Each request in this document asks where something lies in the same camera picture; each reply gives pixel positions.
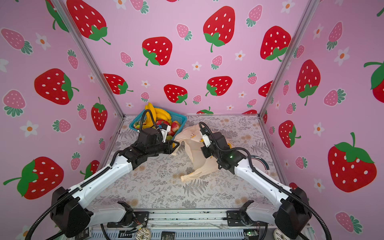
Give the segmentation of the beige plastic bag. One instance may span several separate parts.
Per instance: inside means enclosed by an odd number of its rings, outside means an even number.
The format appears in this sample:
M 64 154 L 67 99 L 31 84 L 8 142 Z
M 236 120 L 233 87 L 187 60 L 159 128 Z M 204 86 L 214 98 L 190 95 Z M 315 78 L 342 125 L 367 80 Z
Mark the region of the beige plastic bag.
M 204 146 L 204 141 L 199 125 L 184 128 L 181 133 L 175 136 L 174 141 L 185 144 L 186 154 L 192 161 L 194 167 L 192 173 L 181 176 L 183 183 L 197 180 L 202 176 L 219 170 L 217 159 L 214 157 L 205 158 L 201 151 L 201 147 Z

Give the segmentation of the large yellow banana bunch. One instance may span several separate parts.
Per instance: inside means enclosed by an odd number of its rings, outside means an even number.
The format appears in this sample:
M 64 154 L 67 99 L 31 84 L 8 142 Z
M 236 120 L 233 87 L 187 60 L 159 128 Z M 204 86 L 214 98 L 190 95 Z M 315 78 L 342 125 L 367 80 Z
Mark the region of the large yellow banana bunch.
M 148 103 L 147 106 L 145 106 L 145 110 L 148 110 L 146 113 L 146 124 L 144 125 L 144 128 L 152 128 L 156 123 L 156 111 L 154 106 L 151 103 Z

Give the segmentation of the teal plastic basket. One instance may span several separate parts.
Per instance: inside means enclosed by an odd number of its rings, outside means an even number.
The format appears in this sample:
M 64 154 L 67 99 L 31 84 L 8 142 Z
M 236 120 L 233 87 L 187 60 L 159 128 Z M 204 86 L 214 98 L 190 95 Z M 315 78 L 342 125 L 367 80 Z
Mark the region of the teal plastic basket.
M 176 121 L 180 124 L 180 128 L 176 131 L 175 135 L 172 138 L 172 140 L 174 140 L 176 135 L 183 130 L 183 127 L 187 122 L 187 117 L 169 110 L 166 110 L 166 112 L 168 112 L 171 115 L 172 122 Z M 140 129 L 135 128 L 135 126 L 137 126 L 137 123 L 140 124 L 143 113 L 144 113 L 144 110 L 141 113 L 139 113 L 129 124 L 129 128 L 137 133 L 139 132 Z

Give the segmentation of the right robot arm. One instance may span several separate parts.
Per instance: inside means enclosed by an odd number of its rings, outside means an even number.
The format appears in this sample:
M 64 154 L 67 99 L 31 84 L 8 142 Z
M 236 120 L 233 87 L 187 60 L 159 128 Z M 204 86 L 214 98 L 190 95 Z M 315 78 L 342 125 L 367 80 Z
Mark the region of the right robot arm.
M 265 195 L 276 210 L 269 218 L 280 231 L 291 239 L 302 236 L 302 230 L 313 214 L 309 210 L 309 201 L 301 188 L 292 189 L 281 184 L 258 170 L 252 163 L 248 150 L 240 147 L 230 148 L 220 133 L 201 130 L 204 146 L 201 147 L 205 158 L 214 157 L 220 169 L 230 171 L 242 178 Z

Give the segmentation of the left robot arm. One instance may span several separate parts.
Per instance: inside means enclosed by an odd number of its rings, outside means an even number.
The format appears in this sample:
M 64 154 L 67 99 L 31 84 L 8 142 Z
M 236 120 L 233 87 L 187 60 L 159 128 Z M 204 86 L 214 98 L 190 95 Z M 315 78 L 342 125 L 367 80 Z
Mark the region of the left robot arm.
M 130 226 L 135 221 L 135 214 L 124 201 L 110 207 L 89 205 L 103 190 L 145 163 L 149 157 L 170 155 L 179 145 L 179 142 L 163 137 L 161 130 L 149 128 L 140 131 L 138 139 L 132 145 L 115 152 L 109 165 L 68 190 L 62 187 L 57 189 L 52 197 L 51 219 L 68 238 L 95 225 L 118 223 Z

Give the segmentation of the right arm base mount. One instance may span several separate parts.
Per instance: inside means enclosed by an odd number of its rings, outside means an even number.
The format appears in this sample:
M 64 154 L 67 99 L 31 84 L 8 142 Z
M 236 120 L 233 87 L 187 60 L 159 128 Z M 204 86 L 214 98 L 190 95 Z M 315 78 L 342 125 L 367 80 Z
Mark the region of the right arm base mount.
M 227 221 L 229 227 L 265 227 L 267 223 L 255 222 L 244 211 L 232 210 L 226 212 L 226 217 L 223 220 Z

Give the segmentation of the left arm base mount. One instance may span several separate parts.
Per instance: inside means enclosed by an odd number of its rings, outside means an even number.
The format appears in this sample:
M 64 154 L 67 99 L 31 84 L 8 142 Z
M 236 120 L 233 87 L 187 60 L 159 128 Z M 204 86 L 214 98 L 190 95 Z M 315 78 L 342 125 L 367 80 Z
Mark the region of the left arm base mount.
M 146 227 L 149 220 L 150 212 L 134 211 L 124 216 L 120 222 L 107 223 L 108 228 L 138 228 Z

